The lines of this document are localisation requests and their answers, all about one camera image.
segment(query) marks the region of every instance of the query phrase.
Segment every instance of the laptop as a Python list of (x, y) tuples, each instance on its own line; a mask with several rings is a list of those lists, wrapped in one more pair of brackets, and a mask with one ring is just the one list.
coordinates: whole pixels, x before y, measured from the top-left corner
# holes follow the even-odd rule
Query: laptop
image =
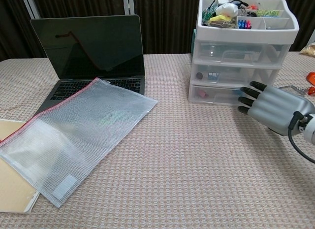
[(144, 95), (138, 15), (32, 19), (31, 25), (59, 78), (36, 114), (96, 77)]

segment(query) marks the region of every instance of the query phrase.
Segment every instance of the plastic drawer organizer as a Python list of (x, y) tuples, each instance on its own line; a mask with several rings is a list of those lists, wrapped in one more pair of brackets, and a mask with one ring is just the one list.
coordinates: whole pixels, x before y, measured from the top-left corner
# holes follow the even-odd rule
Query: plastic drawer organizer
[[(202, 11), (214, 0), (199, 0), (191, 65), (189, 100), (200, 103), (237, 104), (239, 88), (251, 81), (272, 85), (299, 31), (285, 0), (241, 0), (257, 5), (257, 17), (239, 10), (235, 29), (202, 25)], [(272, 17), (264, 15), (272, 11)], [(239, 29), (250, 20), (252, 29)]]

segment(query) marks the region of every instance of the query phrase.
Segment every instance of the table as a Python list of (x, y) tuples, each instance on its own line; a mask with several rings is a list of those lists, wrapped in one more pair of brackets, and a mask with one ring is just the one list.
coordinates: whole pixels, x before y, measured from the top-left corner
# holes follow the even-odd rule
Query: table
[[(144, 59), (153, 110), (60, 209), (40, 196), (29, 215), (1, 213), (0, 228), (314, 227), (315, 166), (287, 137), (236, 107), (189, 103), (189, 54)], [(314, 69), (315, 58), (290, 52), (275, 86), (308, 87)], [(15, 120), (32, 117), (58, 80), (48, 59), (3, 61), (0, 79), (0, 118)]]

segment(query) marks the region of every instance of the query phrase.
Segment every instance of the black fingertip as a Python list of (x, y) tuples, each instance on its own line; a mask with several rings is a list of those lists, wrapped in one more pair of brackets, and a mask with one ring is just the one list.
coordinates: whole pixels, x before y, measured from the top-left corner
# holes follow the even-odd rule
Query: black fingertip
[(241, 87), (241, 91), (249, 96), (252, 96), (253, 98), (258, 98), (258, 95), (260, 95), (260, 92), (252, 90), (251, 88), (248, 87)]
[(254, 102), (254, 100), (246, 98), (246, 97), (238, 97), (238, 101), (249, 107), (251, 107), (252, 103)]
[(250, 85), (261, 91), (264, 91), (265, 88), (267, 87), (267, 85), (259, 83), (257, 81), (252, 81)]
[(245, 115), (247, 115), (249, 108), (248, 107), (243, 107), (243, 106), (238, 106), (237, 110)]

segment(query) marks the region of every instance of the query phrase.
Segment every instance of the laptop screen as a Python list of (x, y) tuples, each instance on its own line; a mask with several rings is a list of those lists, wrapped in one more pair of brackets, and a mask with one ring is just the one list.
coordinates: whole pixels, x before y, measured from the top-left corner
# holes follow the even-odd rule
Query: laptop screen
[(145, 74), (137, 15), (33, 19), (31, 24), (59, 79)]

